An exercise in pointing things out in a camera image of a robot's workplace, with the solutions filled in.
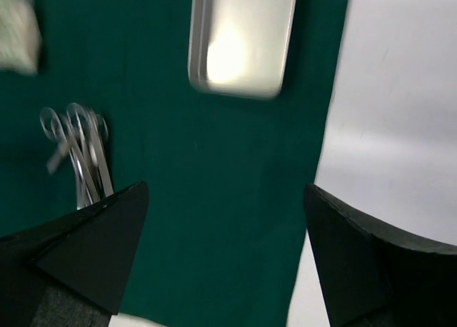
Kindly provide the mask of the steel surgical scissors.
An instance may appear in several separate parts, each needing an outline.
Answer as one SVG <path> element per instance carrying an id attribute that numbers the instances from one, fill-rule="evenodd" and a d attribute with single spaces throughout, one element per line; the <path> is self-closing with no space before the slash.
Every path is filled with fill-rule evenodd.
<path id="1" fill-rule="evenodd" d="M 76 131 L 71 119 L 57 114 L 51 107 L 44 107 L 40 111 L 39 119 L 46 137 L 56 142 L 56 150 L 46 163 L 48 173 L 55 173 L 68 156 L 75 174 L 77 209 L 98 201 L 100 197 L 79 143 L 81 133 Z"/>

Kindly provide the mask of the metal surgical kit tray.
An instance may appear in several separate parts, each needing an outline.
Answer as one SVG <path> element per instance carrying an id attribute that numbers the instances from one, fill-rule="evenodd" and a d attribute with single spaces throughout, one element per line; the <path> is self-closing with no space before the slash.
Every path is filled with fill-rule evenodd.
<path id="1" fill-rule="evenodd" d="M 272 100 L 281 91 L 296 0 L 192 0 L 191 85 Z"/>

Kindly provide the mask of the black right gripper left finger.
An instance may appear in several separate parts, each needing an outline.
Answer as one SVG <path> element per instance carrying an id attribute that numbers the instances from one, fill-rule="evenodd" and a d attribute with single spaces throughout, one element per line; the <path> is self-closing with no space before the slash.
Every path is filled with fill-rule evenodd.
<path id="1" fill-rule="evenodd" d="M 1 325 L 108 326 L 119 313 L 148 207 L 141 181 L 1 237 Z"/>

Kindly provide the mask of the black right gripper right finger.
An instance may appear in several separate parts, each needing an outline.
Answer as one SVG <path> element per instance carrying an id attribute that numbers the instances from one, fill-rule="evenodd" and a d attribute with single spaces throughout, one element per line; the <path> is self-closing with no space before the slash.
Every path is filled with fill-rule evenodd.
<path id="1" fill-rule="evenodd" d="M 314 184 L 303 196 L 331 326 L 455 326 L 456 247 L 404 231 Z"/>

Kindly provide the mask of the green white gauze bag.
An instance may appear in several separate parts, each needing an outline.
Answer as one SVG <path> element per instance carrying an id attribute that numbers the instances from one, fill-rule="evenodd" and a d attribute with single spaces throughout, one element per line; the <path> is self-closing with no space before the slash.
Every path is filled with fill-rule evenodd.
<path id="1" fill-rule="evenodd" d="M 36 74 L 40 48 L 34 0 L 1 0 L 1 69 Z"/>

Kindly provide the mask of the dark green surgical cloth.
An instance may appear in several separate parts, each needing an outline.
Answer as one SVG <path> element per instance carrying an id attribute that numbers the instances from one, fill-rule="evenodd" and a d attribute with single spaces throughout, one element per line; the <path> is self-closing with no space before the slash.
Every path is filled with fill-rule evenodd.
<path id="1" fill-rule="evenodd" d="M 77 102 L 109 126 L 116 189 L 150 205 L 121 311 L 165 326 L 285 326 L 306 233 L 348 0 L 297 0 L 273 101 L 189 83 L 191 0 L 34 0 L 37 76 L 1 74 L 1 234 L 71 213 L 50 176 L 45 106 Z"/>

